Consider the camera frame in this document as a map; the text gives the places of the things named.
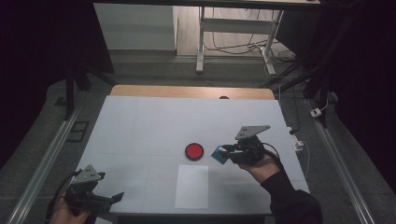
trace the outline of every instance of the metal rail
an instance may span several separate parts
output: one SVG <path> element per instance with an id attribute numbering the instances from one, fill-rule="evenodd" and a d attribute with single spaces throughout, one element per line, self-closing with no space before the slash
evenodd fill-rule
<path id="1" fill-rule="evenodd" d="M 61 124 L 61 127 L 52 139 L 46 154 L 38 164 L 38 167 L 35 169 L 35 173 L 30 179 L 29 184 L 25 188 L 20 200 L 12 211 L 11 216 L 8 218 L 7 224 L 22 224 L 26 219 L 33 203 L 35 202 L 38 192 L 41 190 L 41 187 L 43 186 L 44 181 L 46 180 L 53 163 L 58 157 L 58 154 L 64 145 L 64 141 L 66 140 L 66 137 L 69 134 L 79 111 L 81 110 L 81 106 L 85 101 L 86 95 L 87 93 L 85 92 L 82 94 L 78 100 L 76 109 L 70 116 L 70 119 L 64 120 Z"/>
<path id="2" fill-rule="evenodd" d="M 306 106 L 309 110 L 315 109 L 308 100 L 305 100 Z M 341 182 L 344 185 L 346 193 L 349 195 L 353 206 L 355 207 L 356 213 L 361 220 L 361 223 L 364 224 L 375 224 L 373 215 L 370 212 L 369 207 L 367 206 L 366 201 L 364 201 L 363 196 L 361 195 L 361 191 L 356 185 L 355 181 L 352 178 L 347 166 L 336 146 L 334 140 L 332 140 L 332 136 L 329 133 L 329 130 L 324 129 L 318 119 L 315 119 L 315 125 L 317 126 L 318 133 L 329 152 L 329 156 L 332 159 L 332 164 L 335 167 L 338 175 L 340 176 Z"/>

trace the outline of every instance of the table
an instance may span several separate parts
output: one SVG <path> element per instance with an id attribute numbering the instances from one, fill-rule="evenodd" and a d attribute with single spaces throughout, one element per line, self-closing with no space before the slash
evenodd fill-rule
<path id="1" fill-rule="evenodd" d="M 222 95 L 231 99 L 217 99 Z M 210 157 L 218 145 L 235 143 L 242 125 L 263 124 L 271 129 L 259 138 L 277 148 L 292 185 L 308 191 L 280 107 L 268 90 L 116 86 L 105 100 L 78 168 L 92 164 L 106 173 L 94 190 L 98 195 L 125 191 L 110 210 L 117 215 L 270 214 L 270 196 L 252 176 L 230 161 L 221 165 Z M 192 142 L 205 149 L 199 161 L 184 156 Z M 180 178 L 186 178 L 180 173 L 190 168 L 206 174 L 206 189 L 192 204 L 177 198 Z"/>
<path id="2" fill-rule="evenodd" d="M 319 0 L 266 0 L 263 2 L 274 2 L 279 4 L 301 4 L 301 5 L 318 5 Z M 257 34 L 268 35 L 265 47 L 260 48 L 262 58 L 264 59 L 268 75 L 276 74 L 272 64 L 269 52 L 274 41 L 277 27 L 280 23 L 283 10 L 277 12 L 273 21 L 251 21 L 251 20 L 231 20 L 231 19 L 213 19 L 205 17 L 205 7 L 201 7 L 200 15 L 200 33 L 197 53 L 196 72 L 204 72 L 204 32 L 221 32 L 221 33 L 238 33 L 238 34 Z"/>

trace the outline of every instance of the red button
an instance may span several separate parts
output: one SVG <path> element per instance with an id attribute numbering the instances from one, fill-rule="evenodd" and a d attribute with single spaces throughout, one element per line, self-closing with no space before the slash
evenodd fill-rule
<path id="1" fill-rule="evenodd" d="M 191 161 L 198 161 L 204 156 L 204 148 L 198 143 L 191 143 L 186 147 L 186 156 Z"/>

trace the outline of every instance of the white cable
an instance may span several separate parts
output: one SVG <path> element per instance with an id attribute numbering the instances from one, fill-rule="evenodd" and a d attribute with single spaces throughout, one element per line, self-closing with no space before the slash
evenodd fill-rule
<path id="1" fill-rule="evenodd" d="M 305 170 L 305 180 L 308 177 L 308 170 L 309 170 L 309 161 L 310 161 L 310 157 L 311 155 L 309 155 L 309 146 L 305 141 L 301 141 L 302 143 L 304 143 L 306 145 L 306 150 L 308 151 L 308 163 L 306 164 L 306 170 Z"/>
<path id="2" fill-rule="evenodd" d="M 329 104 L 329 99 L 326 99 L 326 105 L 325 105 L 323 108 L 321 108 L 320 111 L 326 109 L 326 107 L 327 107 L 328 104 Z"/>
<path id="3" fill-rule="evenodd" d="M 278 87 L 278 91 L 279 91 L 279 105 L 282 106 L 282 104 L 280 103 L 280 85 Z"/>

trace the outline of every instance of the floor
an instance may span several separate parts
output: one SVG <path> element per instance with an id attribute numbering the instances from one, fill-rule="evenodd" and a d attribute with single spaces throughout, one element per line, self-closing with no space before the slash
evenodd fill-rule
<path id="1" fill-rule="evenodd" d="M 220 12 L 224 16 L 228 16 L 228 9 L 219 10 L 216 15 L 221 16 Z M 255 10 L 252 11 L 250 18 L 253 15 L 257 16 L 254 12 Z M 240 13 L 248 17 L 250 12 L 242 11 Z M 180 23 L 179 26 L 178 40 L 182 40 L 181 37 L 188 34 L 182 34 L 182 24 Z M 207 45 L 211 41 L 210 35 L 205 37 Z M 238 40 L 238 42 L 236 42 L 236 38 L 232 37 L 227 40 L 229 42 L 222 43 L 222 38 L 219 37 L 218 46 L 220 44 L 226 46 L 248 43 L 250 35 Z M 120 84 L 241 88 L 259 88 L 263 83 L 272 80 L 263 72 L 263 62 L 260 55 L 257 56 L 254 53 L 248 54 L 247 57 L 223 57 L 226 54 L 207 50 L 205 55 L 213 57 L 205 59 L 205 71 L 201 75 L 197 75 L 195 73 L 195 59 L 193 58 L 196 49 L 187 49 L 189 44 L 185 44 L 183 53 L 181 47 L 183 44 L 179 42 L 178 45 L 180 46 L 179 56 L 113 54 L 111 57 L 116 74 L 109 76 Z M 287 66 L 283 63 L 275 64 L 276 71 L 279 73 L 285 70 Z M 283 78 L 272 87 L 276 90 L 280 85 L 299 76 L 302 72 L 302 70 L 295 70 L 290 74 L 290 78 Z M 89 91 L 76 90 L 77 99 L 85 97 L 76 121 L 86 122 L 86 132 L 83 135 L 70 133 L 66 136 L 66 141 L 62 145 L 60 154 L 46 181 L 39 188 L 40 191 L 34 203 L 27 210 L 24 223 L 40 223 L 43 221 L 47 204 L 54 191 L 62 179 L 77 168 L 79 158 L 89 140 L 103 101 L 112 88 L 95 76 L 89 75 L 89 78 L 92 83 L 92 88 Z M 299 152 L 297 156 L 306 174 L 310 192 L 321 203 L 324 223 L 370 223 L 363 222 L 357 216 L 353 201 L 347 194 L 345 186 L 329 157 L 328 149 L 318 134 L 315 121 L 309 115 L 307 101 L 302 96 L 305 85 L 306 83 L 303 82 L 295 88 L 281 93 L 275 91 L 275 95 L 281 105 L 286 123 L 292 129 L 299 130 L 296 136 L 299 140 L 305 141 L 304 150 Z M 64 93 L 65 85 L 63 81 L 49 88 L 48 99 L 40 116 L 30 132 L 26 134 L 15 154 L 0 170 L 0 223 L 7 222 L 35 173 L 36 167 L 64 122 L 64 105 L 59 104 L 64 99 Z M 334 112 L 336 99 L 330 98 L 329 100 L 330 103 L 327 107 L 328 130 L 368 204 L 375 223 L 395 223 L 396 214 L 393 211 L 393 208 L 396 207 L 395 194 L 371 163 L 359 143 L 337 118 Z M 316 103 L 315 99 L 310 100 L 310 102 L 311 104 Z"/>

